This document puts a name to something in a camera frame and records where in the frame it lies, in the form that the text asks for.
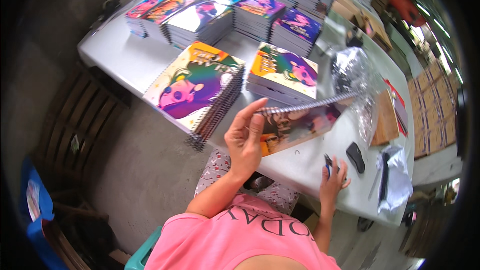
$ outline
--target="black spiral coil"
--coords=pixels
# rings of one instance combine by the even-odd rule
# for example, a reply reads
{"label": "black spiral coil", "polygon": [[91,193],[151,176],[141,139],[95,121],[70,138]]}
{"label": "black spiral coil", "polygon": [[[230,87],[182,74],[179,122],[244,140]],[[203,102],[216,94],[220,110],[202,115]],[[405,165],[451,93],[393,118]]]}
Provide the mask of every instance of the black spiral coil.
{"label": "black spiral coil", "polygon": [[193,129],[185,140],[185,144],[197,152],[201,152],[204,149],[206,142],[240,95],[244,71],[243,65],[231,77],[226,86],[219,91],[219,96],[214,99],[212,107],[208,111],[203,112],[199,120],[193,125]]}
{"label": "black spiral coil", "polygon": [[312,103],[291,105],[291,106],[285,106],[281,108],[268,108],[268,107],[262,108],[257,113],[262,114],[265,117],[269,117],[269,116],[272,116],[273,114],[296,112],[296,111],[312,109],[312,108],[323,106],[323,105],[329,105],[329,104],[340,102],[345,99],[355,98],[357,95],[358,95],[357,92],[348,92],[348,93],[338,94],[326,99],[321,99],[319,101],[312,102]]}

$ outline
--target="pink t-shirt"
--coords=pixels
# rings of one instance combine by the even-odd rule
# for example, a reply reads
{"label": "pink t-shirt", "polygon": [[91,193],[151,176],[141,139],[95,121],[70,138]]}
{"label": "pink t-shirt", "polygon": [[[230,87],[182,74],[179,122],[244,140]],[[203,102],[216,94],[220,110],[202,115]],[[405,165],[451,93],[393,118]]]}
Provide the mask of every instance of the pink t-shirt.
{"label": "pink t-shirt", "polygon": [[287,257],[307,269],[340,269],[320,252],[306,225],[261,199],[237,194],[211,219],[187,213],[168,219],[145,270],[230,270],[258,255]]}

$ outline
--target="fluorescent light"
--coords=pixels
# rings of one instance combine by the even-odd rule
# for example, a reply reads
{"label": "fluorescent light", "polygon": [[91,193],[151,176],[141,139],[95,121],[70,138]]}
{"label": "fluorescent light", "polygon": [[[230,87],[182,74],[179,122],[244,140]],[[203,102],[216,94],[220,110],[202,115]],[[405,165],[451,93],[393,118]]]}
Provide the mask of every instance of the fluorescent light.
{"label": "fluorescent light", "polygon": [[427,12],[427,10],[423,8],[423,6],[421,6],[420,4],[417,3],[417,7],[418,7],[419,9],[421,9],[425,14],[427,14],[428,16],[430,16],[430,13]]}
{"label": "fluorescent light", "polygon": [[435,21],[435,23],[441,28],[441,30],[447,35],[447,37],[450,38],[450,35],[447,33],[447,31],[445,30],[445,28],[440,24],[440,22],[438,22],[437,19],[433,19],[433,21]]}
{"label": "fluorescent light", "polygon": [[462,76],[460,76],[460,72],[457,68],[455,68],[455,71],[456,71],[456,75],[458,76],[458,79],[460,80],[460,82],[462,83],[463,85],[463,79],[462,79]]}
{"label": "fluorescent light", "polygon": [[451,58],[450,55],[448,54],[447,49],[446,49],[444,46],[442,46],[442,48],[443,48],[443,51],[445,52],[445,54],[447,55],[448,59],[450,60],[450,62],[453,63],[452,58]]}

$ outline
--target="plastic stool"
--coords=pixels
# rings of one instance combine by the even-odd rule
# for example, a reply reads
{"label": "plastic stool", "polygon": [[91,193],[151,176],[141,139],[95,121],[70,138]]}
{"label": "plastic stool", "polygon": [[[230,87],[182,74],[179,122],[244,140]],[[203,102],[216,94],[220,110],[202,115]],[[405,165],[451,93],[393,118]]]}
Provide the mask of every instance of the plastic stool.
{"label": "plastic stool", "polygon": [[125,264],[125,270],[143,270],[145,268],[145,264],[147,264],[153,247],[162,234],[162,227],[163,226],[158,226],[145,243],[130,257],[127,264]]}

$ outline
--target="hand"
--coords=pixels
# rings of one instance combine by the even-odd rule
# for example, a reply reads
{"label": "hand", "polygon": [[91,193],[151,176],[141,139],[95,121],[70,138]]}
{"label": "hand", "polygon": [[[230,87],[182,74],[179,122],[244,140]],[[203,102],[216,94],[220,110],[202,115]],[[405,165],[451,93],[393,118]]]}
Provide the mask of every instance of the hand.
{"label": "hand", "polygon": [[257,170],[262,159],[260,137],[265,118],[254,113],[264,107],[267,100],[259,99],[239,111],[224,136],[232,160],[230,172],[245,181]]}
{"label": "hand", "polygon": [[337,157],[334,155],[332,159],[332,168],[330,169],[330,177],[328,177],[328,169],[323,166],[321,170],[321,184],[320,184],[320,204],[321,212],[332,213],[335,211],[335,202],[337,201],[337,195],[341,189],[348,187],[352,181],[347,178],[347,163],[343,159],[340,159],[340,169],[337,165]]}

